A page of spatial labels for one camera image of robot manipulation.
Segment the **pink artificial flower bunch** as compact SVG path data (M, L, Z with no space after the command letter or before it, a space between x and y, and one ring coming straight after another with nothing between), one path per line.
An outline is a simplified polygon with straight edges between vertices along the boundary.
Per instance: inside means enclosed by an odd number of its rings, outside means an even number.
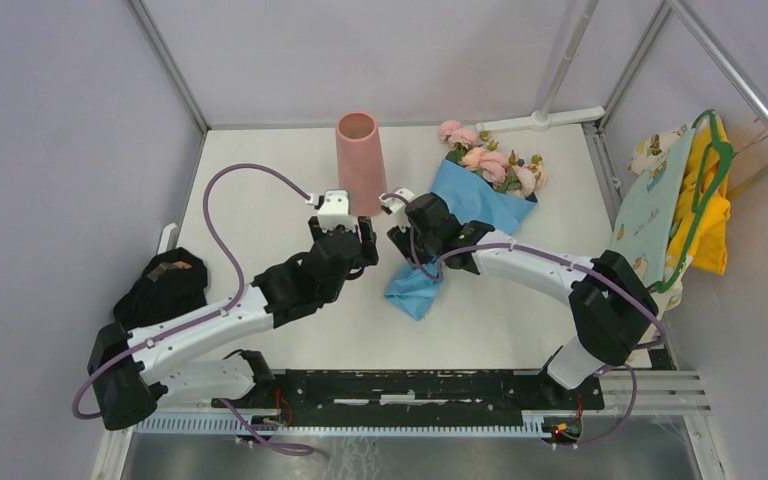
M438 127L438 137L448 148L446 162L480 178L496 193L527 199L548 180L540 155L526 159L515 150L505 154L489 131L447 120Z

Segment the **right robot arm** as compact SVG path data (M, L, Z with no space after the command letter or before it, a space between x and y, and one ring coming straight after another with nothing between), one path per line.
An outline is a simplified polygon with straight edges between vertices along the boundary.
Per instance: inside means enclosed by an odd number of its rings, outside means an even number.
M397 221L389 239L420 271L434 264L439 270L503 278L570 309L575 335L547 360L537 382L545 405L566 406L585 380L652 347L644 336L660 325L658 307L621 254L606 250L590 258L541 250L491 224L460 222L435 193L385 193L380 204Z

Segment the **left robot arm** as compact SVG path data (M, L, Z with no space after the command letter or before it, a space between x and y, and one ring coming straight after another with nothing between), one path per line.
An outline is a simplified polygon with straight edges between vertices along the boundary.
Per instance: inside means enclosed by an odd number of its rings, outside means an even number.
M250 365L247 357L217 363L198 358L335 302L346 282L378 262L371 219L360 216L356 222L354 231L327 232L311 217L309 251L268 268L225 301L142 329L127 331L118 323L102 327L88 361L89 378L79 389L93 392L96 417L116 431L138 424L175 397L240 398L250 407L266 405L274 381L264 374L264 364Z

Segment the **pink cylindrical vase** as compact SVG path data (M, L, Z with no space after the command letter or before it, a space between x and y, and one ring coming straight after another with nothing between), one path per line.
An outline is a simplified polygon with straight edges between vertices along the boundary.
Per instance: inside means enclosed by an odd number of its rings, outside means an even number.
M365 112L347 113L335 134L339 186L349 193L351 213L373 217L380 212L379 197L388 191L377 121Z

